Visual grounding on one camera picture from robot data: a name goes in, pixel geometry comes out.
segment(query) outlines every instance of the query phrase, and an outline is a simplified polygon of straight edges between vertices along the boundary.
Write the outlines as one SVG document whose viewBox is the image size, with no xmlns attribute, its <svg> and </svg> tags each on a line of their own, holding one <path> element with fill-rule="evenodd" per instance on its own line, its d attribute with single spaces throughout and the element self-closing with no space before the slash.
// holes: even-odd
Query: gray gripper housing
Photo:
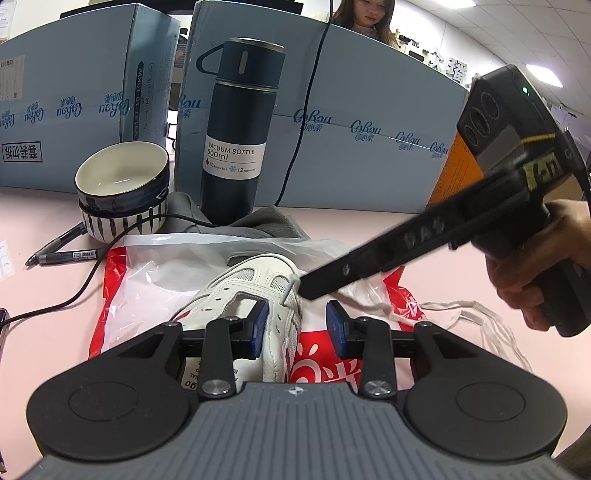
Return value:
<svg viewBox="0 0 591 480">
<path fill-rule="evenodd" d="M 171 441 L 118 463 L 46 456 L 22 480 L 574 480 L 549 456 L 512 464 L 450 456 L 396 408 L 348 384 L 246 384 L 202 404 Z"/>
</svg>

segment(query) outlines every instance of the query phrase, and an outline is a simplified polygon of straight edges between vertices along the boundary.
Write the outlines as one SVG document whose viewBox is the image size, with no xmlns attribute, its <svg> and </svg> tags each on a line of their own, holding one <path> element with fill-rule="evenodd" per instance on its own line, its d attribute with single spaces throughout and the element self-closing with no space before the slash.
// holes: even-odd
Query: camera lens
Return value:
<svg viewBox="0 0 591 480">
<path fill-rule="evenodd" d="M 489 129 L 488 129 L 488 124 L 486 123 L 486 119 L 484 118 L 484 115 L 482 115 L 478 110 L 473 108 L 472 111 L 470 112 L 470 119 L 472 120 L 472 123 L 474 124 L 476 129 L 480 132 L 480 134 L 483 137 L 486 137 L 488 135 Z"/>
<path fill-rule="evenodd" d="M 464 127 L 464 132 L 466 132 L 466 136 L 468 137 L 468 141 L 472 145 L 478 145 L 478 137 L 476 136 L 476 133 L 474 132 L 474 130 L 472 129 L 472 127 L 466 125 Z"/>
<path fill-rule="evenodd" d="M 484 111 L 488 113 L 492 119 L 496 120 L 499 118 L 499 106 L 496 104 L 495 99 L 490 93 L 482 92 L 480 101 L 482 102 Z"/>
</svg>

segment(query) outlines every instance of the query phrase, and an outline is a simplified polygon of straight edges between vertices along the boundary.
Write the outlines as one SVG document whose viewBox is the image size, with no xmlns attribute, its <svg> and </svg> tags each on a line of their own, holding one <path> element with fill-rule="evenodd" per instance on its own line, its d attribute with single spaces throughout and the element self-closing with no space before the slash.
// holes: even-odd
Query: hand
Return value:
<svg viewBox="0 0 591 480">
<path fill-rule="evenodd" d="M 538 287 L 531 285 L 532 280 L 565 258 L 591 269 L 591 216 L 587 202 L 556 200 L 547 207 L 553 219 L 551 224 L 504 260 L 496 263 L 486 259 L 488 276 L 499 297 L 509 307 L 522 311 L 529 328 L 544 332 L 550 328 L 540 307 L 544 297 Z"/>
</svg>

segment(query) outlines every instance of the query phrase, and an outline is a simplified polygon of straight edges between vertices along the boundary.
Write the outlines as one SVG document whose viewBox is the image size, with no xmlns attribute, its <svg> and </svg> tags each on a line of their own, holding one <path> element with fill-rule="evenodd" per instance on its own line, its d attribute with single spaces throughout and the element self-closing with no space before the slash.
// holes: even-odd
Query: vacuum bottle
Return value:
<svg viewBox="0 0 591 480">
<path fill-rule="evenodd" d="M 223 45 L 207 124 L 201 210 L 216 225 L 252 212 L 285 54 L 251 38 Z"/>
</svg>

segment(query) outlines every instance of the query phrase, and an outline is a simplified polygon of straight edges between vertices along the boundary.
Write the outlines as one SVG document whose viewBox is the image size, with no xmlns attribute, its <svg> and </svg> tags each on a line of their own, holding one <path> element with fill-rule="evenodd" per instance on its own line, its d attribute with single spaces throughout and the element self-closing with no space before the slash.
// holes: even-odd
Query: striped bowl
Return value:
<svg viewBox="0 0 591 480">
<path fill-rule="evenodd" d="M 145 212 L 133 212 L 131 215 L 126 216 L 118 216 L 117 214 L 109 216 L 102 214 L 98 216 L 98 214 L 85 209 L 80 202 L 78 202 L 78 207 L 82 211 L 82 218 L 88 234 L 104 244 L 110 244 L 117 235 L 120 235 L 126 228 L 140 220 L 149 218 L 148 221 L 130 231 L 128 235 L 150 235 L 151 233 L 156 233 L 166 220 L 166 218 L 155 218 L 157 215 L 166 213 L 166 197 L 159 204 L 149 208 Z"/>
</svg>

